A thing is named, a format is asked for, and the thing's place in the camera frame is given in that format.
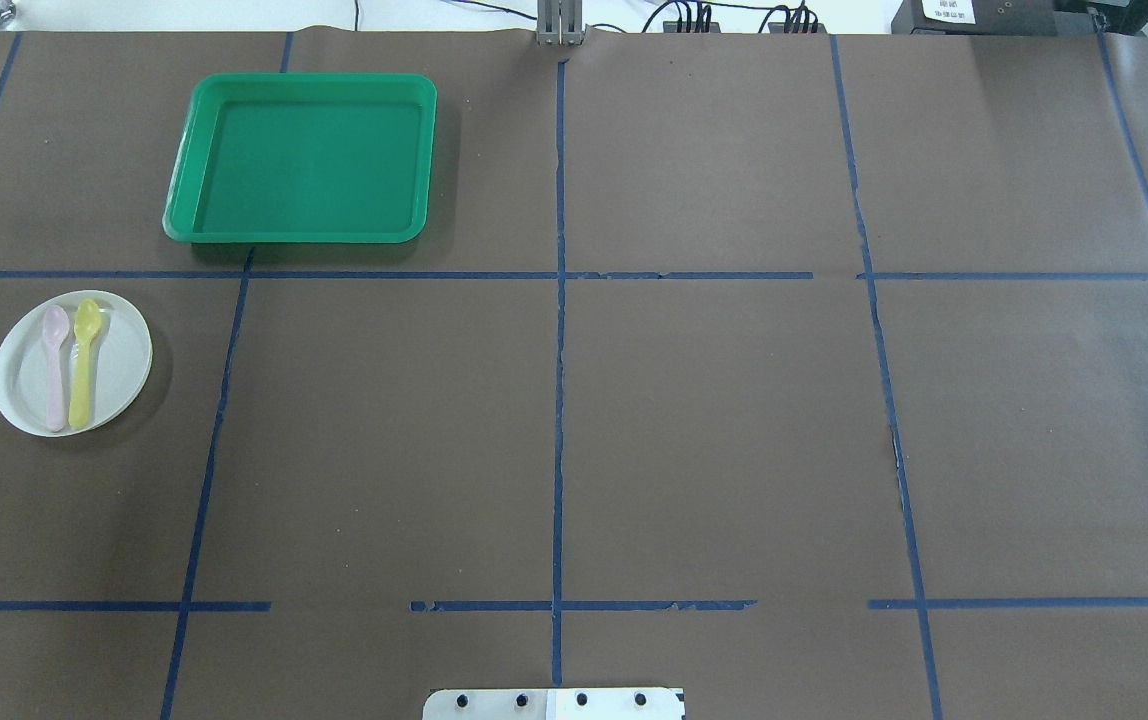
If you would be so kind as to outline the yellow plastic spoon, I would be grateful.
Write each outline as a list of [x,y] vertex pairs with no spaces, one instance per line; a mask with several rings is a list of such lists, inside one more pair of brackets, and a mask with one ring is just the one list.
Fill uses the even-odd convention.
[[103,332],[104,318],[98,301],[84,299],[77,305],[73,319],[73,374],[68,400],[68,428],[90,427],[93,415],[95,374],[95,343]]

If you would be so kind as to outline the black power strip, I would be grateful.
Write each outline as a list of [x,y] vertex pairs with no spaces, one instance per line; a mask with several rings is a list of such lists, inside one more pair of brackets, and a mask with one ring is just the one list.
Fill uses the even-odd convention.
[[760,32],[770,34],[825,34],[825,24],[807,5],[775,6],[766,14]]
[[720,31],[719,23],[714,20],[714,5],[712,3],[666,3],[676,9],[675,20],[658,20],[658,28],[664,33],[669,34],[708,34]]

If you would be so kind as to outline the aluminium frame post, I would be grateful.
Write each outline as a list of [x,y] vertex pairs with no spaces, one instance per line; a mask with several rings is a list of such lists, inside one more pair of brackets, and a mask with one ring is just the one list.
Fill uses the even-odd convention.
[[538,0],[536,41],[540,46],[577,46],[585,41],[582,0]]

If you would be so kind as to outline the green plastic tray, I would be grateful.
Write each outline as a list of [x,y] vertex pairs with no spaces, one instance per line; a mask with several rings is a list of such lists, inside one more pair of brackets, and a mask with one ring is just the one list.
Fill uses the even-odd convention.
[[419,73],[199,82],[162,229],[180,243],[405,243],[426,229],[439,91]]

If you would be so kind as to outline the white round plate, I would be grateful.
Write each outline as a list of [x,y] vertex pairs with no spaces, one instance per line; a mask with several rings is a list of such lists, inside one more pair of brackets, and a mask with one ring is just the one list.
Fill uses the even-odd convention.
[[[94,299],[104,318],[103,332],[95,343],[93,415],[90,427],[68,428],[68,400],[73,374],[73,319],[77,305]],[[71,320],[71,333],[63,346],[65,366],[65,429],[45,428],[47,407],[47,357],[42,348],[42,313],[59,304]],[[116,419],[144,390],[153,364],[153,341],[148,324],[135,305],[116,293],[73,291],[34,305],[13,325],[0,344],[0,413],[11,427],[39,438],[65,438],[102,427]]]

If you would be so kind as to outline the black box device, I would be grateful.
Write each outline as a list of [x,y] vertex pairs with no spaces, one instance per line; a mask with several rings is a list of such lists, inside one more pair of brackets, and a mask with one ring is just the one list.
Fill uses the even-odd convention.
[[1054,1],[903,1],[890,33],[1071,37],[1094,34],[1095,24]]

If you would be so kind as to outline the pink plastic spoon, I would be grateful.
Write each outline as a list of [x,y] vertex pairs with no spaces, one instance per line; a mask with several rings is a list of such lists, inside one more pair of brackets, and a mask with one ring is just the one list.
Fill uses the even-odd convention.
[[47,396],[45,396],[45,428],[52,433],[65,429],[65,366],[63,346],[71,333],[71,320],[62,305],[52,304],[42,313],[42,348],[47,361]]

